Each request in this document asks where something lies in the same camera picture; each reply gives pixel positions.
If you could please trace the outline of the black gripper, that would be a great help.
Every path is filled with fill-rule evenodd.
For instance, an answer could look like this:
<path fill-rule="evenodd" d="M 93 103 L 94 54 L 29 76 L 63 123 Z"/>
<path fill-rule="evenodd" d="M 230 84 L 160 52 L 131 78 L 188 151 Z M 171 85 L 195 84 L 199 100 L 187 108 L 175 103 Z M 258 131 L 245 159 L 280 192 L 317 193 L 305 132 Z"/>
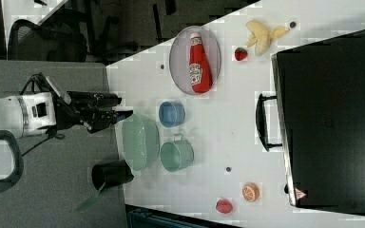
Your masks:
<path fill-rule="evenodd" d="M 109 109 L 122 102 L 116 94 L 68 91 L 70 103 L 64 97 L 53 94 L 56 127 L 58 130 L 70 129 L 74 125 L 84 125 L 93 134 L 109 128 L 133 114 L 132 110 L 116 111 Z"/>

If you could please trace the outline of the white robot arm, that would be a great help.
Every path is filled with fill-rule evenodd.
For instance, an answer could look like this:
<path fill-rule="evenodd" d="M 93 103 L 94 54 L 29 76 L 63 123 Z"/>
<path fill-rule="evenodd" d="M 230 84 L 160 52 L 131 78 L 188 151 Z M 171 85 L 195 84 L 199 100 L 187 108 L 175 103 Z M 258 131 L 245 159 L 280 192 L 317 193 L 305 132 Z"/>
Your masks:
<path fill-rule="evenodd" d="M 93 134 L 132 115 L 130 110 L 115 111 L 121 99 L 115 94 L 70 91 L 65 96 L 53 92 L 0 98 L 0 153 L 10 153 L 10 172 L 0 176 L 0 193 L 13 187 L 24 171 L 18 141 L 83 125 Z"/>

